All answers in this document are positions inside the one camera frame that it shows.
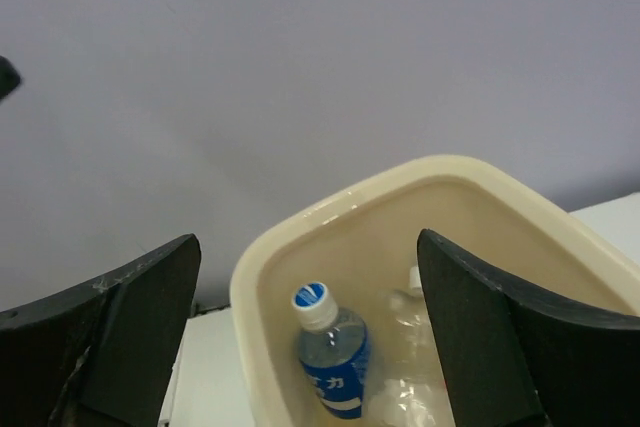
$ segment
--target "beige plastic tub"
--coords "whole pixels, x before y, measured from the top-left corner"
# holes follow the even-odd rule
[[[640,314],[640,271],[578,220],[478,160],[415,160],[285,220],[240,259],[231,303],[258,427],[360,425],[330,416],[314,397],[294,353],[291,295],[325,282],[375,329],[370,299],[405,286],[426,227],[560,294]]]

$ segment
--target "white table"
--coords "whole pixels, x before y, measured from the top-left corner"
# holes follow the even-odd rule
[[[640,194],[573,215],[640,264]],[[175,374],[171,427],[254,427],[230,309],[189,320]]]

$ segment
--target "plastic bottle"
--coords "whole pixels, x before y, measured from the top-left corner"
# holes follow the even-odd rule
[[[409,272],[408,291],[382,295],[376,355],[363,405],[367,427],[453,427],[420,272]]]
[[[364,321],[320,282],[300,287],[292,304],[302,326],[298,358],[316,395],[336,417],[359,418],[371,351]]]

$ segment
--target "bottle cap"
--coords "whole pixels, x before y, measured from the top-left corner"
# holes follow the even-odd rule
[[[420,280],[420,269],[417,265],[411,267],[409,271],[409,292],[414,295],[423,295],[422,281]]]
[[[322,282],[300,287],[291,304],[302,328],[310,332],[325,330],[338,318],[338,304]]]

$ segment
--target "bottle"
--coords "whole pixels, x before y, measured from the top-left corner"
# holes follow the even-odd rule
[[[371,352],[364,321],[339,307],[321,282],[300,287],[292,305],[302,326],[298,359],[320,402],[336,417],[359,418]]]
[[[453,427],[418,266],[409,289],[382,293],[376,355],[366,379],[366,427]]]

